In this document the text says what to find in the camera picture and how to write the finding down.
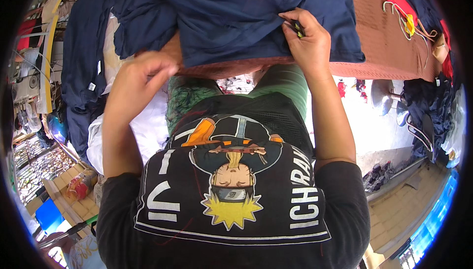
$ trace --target person's left hand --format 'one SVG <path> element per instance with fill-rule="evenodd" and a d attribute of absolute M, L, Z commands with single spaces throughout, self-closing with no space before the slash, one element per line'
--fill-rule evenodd
<path fill-rule="evenodd" d="M 108 119 L 117 126 L 128 125 L 177 71 L 175 60 L 157 51 L 123 64 L 107 98 L 104 122 Z"/>

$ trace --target yellow spiky hair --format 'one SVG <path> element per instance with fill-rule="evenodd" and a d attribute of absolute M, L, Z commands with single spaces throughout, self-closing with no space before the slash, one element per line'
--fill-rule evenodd
<path fill-rule="evenodd" d="M 206 199 L 201 201 L 207 207 L 203 212 L 204 215 L 212 216 L 212 225 L 223 223 L 227 231 L 233 225 L 243 230 L 245 220 L 255 222 L 254 212 L 263 209 L 263 206 L 258 203 L 261 195 L 246 197 L 244 202 L 222 202 L 214 194 L 204 195 Z"/>

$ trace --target naruto graphic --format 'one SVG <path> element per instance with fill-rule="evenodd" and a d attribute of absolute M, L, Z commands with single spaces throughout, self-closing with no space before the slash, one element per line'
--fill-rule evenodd
<path fill-rule="evenodd" d="M 270 171 L 281 156 L 282 138 L 259 122 L 240 115 L 205 118 L 182 146 L 193 146 L 191 163 L 209 174 L 209 191 L 201 204 L 212 225 L 245 228 L 262 210 L 257 174 Z"/>

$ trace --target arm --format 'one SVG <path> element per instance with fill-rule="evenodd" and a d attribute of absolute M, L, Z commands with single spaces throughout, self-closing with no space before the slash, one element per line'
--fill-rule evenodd
<path fill-rule="evenodd" d="M 148 81 L 150 74 L 157 72 Z M 175 61 L 156 51 L 125 63 L 115 78 L 103 115 L 103 174 L 141 174 L 143 162 L 130 122 L 151 101 L 168 78 L 177 72 Z"/>
<path fill-rule="evenodd" d="M 312 95 L 316 169 L 332 161 L 356 163 L 352 130 L 329 70 L 330 34 L 307 10 L 296 8 L 280 13 L 280 16 L 298 20 L 306 35 L 299 39 L 286 23 L 282 25 L 291 53 L 304 72 Z"/>

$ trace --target person's right hand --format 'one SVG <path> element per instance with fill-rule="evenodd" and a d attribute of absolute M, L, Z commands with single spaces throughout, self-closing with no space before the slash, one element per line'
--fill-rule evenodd
<path fill-rule="evenodd" d="M 327 30 L 309 11 L 301 8 L 279 13 L 279 16 L 298 20 L 304 28 L 305 37 L 299 38 L 287 26 L 287 22 L 282 24 L 282 30 L 292 56 L 304 72 L 305 77 L 310 77 L 313 80 L 325 80 L 328 76 L 331 77 L 329 72 L 331 40 Z"/>

